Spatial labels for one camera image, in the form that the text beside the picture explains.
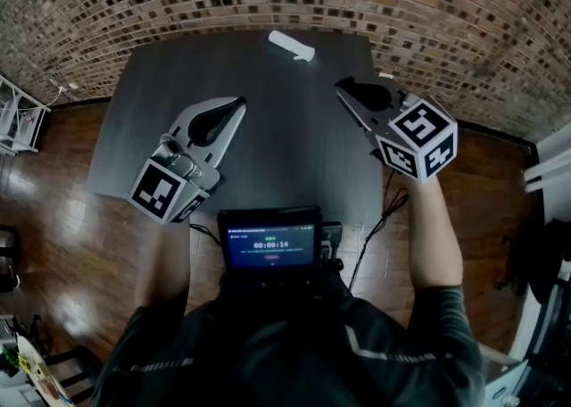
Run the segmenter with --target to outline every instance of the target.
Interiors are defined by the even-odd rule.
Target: gray t-shirt
[[[335,288],[281,302],[221,295],[184,320],[184,306],[139,308],[92,405],[482,404],[482,359],[460,287],[418,291],[406,330]]]

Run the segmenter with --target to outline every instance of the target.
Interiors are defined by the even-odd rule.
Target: brick wall
[[[131,50],[184,35],[367,36],[377,71],[451,113],[538,140],[571,121],[571,0],[0,0],[0,72],[50,102],[110,96]]]

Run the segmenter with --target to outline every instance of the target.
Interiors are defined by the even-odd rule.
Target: screen
[[[228,229],[236,268],[303,266],[313,263],[314,225]]]

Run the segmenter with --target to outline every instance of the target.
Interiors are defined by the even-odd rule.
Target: tabletop
[[[267,31],[210,34],[140,46],[115,89],[87,191],[125,198],[159,137],[190,104],[243,96],[244,116],[221,166],[226,183],[203,212],[318,205],[325,220],[374,225],[382,168],[335,95],[336,81],[372,75],[365,37],[285,31],[316,49],[311,62]]]
[[[31,373],[28,374],[37,391],[50,407],[69,407],[74,405],[55,377],[51,375],[42,355],[24,336],[18,336],[18,353],[30,363]]]

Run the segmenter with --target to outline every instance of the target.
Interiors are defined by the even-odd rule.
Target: black cable
[[[220,241],[216,238],[216,236],[214,236],[212,234],[212,231],[210,231],[208,228],[206,228],[203,225],[197,225],[196,223],[190,223],[190,229],[194,229],[195,231],[198,232],[202,232],[203,234],[205,234],[206,236],[210,237],[218,246],[222,246],[222,244],[220,243]]]
[[[399,188],[399,191],[396,192],[394,195],[393,200],[391,203],[386,206],[386,197],[388,195],[389,186],[391,185],[391,180],[393,179],[394,170],[391,171],[391,175],[389,179],[386,181],[385,193],[383,196],[383,213],[381,214],[381,220],[375,225],[375,227],[371,230],[368,234],[367,238],[365,239],[365,244],[360,252],[359,259],[357,260],[357,264],[355,265],[355,270],[353,271],[353,275],[351,276],[351,282],[349,284],[349,290],[351,291],[353,285],[355,283],[355,279],[357,278],[357,272],[359,271],[360,263],[363,261],[363,256],[365,255],[365,250],[367,250],[368,241],[373,238],[373,236],[381,231],[385,225],[387,219],[396,211],[398,211],[404,204],[407,203],[409,200],[409,194],[407,193],[407,188]]]

